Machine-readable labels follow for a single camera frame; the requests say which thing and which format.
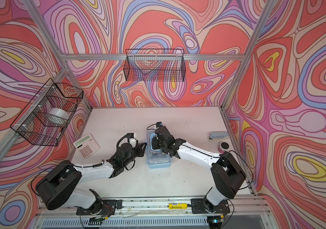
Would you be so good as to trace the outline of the blue plastic tool box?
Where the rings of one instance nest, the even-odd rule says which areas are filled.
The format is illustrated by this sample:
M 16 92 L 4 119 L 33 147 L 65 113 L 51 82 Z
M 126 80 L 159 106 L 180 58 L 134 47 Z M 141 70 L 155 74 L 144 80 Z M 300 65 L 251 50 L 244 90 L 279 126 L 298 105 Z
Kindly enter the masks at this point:
M 153 149 L 152 140 L 156 137 L 153 130 L 147 130 L 147 147 L 146 147 L 146 161 L 151 169 L 167 168 L 172 164 L 172 158 L 168 154 L 164 154 L 162 149 Z

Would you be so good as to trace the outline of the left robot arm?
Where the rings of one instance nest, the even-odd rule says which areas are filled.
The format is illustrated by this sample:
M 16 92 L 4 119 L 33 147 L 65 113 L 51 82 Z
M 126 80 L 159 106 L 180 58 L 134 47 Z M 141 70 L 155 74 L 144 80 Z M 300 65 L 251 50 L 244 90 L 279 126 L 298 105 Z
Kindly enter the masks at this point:
M 129 164 L 143 157 L 147 143 L 130 138 L 126 143 L 117 144 L 115 154 L 98 164 L 76 165 L 64 160 L 56 165 L 33 188 L 48 210 L 60 207 L 77 207 L 82 214 L 101 214 L 105 204 L 93 189 L 82 188 L 87 181 L 115 178 L 128 171 Z

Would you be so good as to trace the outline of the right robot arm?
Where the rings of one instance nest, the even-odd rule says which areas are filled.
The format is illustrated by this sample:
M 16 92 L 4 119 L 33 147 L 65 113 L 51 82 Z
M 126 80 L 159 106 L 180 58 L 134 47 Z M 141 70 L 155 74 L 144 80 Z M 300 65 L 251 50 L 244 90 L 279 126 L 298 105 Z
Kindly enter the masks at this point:
M 210 170 L 215 186 L 202 199 L 204 211 L 215 213 L 222 201 L 234 199 L 246 181 L 245 172 L 230 152 L 220 154 L 195 147 L 184 139 L 175 138 L 161 122 L 155 124 L 154 133 L 153 149 L 161 149 L 170 157 L 188 160 Z

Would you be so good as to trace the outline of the white pink calculator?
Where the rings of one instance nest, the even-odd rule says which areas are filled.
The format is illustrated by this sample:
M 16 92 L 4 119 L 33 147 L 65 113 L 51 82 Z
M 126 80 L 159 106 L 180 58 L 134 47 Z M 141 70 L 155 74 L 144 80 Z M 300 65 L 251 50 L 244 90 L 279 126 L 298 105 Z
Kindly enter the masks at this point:
M 76 140 L 73 145 L 76 148 L 76 151 L 79 152 L 83 158 L 88 158 L 100 150 L 100 146 L 90 134 L 87 134 Z

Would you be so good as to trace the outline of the grey stapler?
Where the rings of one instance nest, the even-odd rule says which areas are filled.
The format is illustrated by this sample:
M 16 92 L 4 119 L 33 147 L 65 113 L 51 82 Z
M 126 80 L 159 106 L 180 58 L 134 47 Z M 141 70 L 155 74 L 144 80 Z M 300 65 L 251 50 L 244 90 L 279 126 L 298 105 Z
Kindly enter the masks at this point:
M 208 141 L 222 141 L 228 137 L 230 137 L 230 135 L 226 131 L 214 131 L 209 133 Z

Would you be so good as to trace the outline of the pink tape roll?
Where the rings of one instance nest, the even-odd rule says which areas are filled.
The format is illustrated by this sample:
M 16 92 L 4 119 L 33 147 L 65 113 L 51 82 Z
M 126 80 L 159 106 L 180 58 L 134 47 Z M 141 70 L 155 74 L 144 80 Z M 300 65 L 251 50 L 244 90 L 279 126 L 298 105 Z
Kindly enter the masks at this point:
M 218 152 L 220 154 L 224 154 L 225 152 L 227 152 L 229 150 L 229 144 L 227 142 L 221 142 L 218 146 Z

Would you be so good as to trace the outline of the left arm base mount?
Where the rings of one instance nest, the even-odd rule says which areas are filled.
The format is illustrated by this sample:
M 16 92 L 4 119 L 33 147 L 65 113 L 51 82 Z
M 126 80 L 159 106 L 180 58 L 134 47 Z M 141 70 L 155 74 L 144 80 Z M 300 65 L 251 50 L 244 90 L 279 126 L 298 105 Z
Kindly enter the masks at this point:
M 122 200 L 102 199 L 97 200 L 90 208 L 78 208 L 76 215 L 78 216 L 111 216 L 116 210 L 122 209 Z

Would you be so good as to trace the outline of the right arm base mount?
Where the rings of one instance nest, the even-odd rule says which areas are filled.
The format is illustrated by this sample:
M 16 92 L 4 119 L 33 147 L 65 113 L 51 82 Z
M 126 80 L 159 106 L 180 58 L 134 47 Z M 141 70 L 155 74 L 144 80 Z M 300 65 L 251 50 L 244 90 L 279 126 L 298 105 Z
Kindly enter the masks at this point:
M 192 198 L 190 207 L 193 214 L 223 214 L 225 216 L 231 212 L 226 199 L 218 205 L 213 205 L 205 198 Z

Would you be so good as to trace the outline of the silver duct tape roll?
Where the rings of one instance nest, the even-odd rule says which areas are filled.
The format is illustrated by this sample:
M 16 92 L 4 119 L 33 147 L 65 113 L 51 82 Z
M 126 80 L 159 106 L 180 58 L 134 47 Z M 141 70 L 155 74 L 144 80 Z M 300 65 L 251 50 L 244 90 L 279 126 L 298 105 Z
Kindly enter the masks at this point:
M 47 113 L 47 120 L 56 126 L 62 127 L 67 124 L 70 114 L 60 108 L 51 108 Z

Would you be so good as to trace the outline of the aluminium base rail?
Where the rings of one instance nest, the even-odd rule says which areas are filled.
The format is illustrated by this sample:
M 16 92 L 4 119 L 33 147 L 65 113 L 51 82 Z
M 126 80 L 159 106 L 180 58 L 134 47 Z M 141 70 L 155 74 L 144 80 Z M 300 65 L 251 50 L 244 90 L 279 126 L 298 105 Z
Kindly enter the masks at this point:
M 133 216 L 191 216 L 190 207 L 192 198 L 203 196 L 176 196 L 176 197 L 143 197 L 143 198 L 103 198 L 122 200 L 122 209 L 116 210 L 113 217 Z M 234 215 L 271 215 L 271 210 L 264 198 L 253 195 L 238 195 L 235 199 L 228 200 L 230 213 Z M 60 207 L 56 210 L 47 210 L 42 207 L 37 216 L 76 217 L 78 207 Z M 203 216 L 219 214 L 201 214 Z

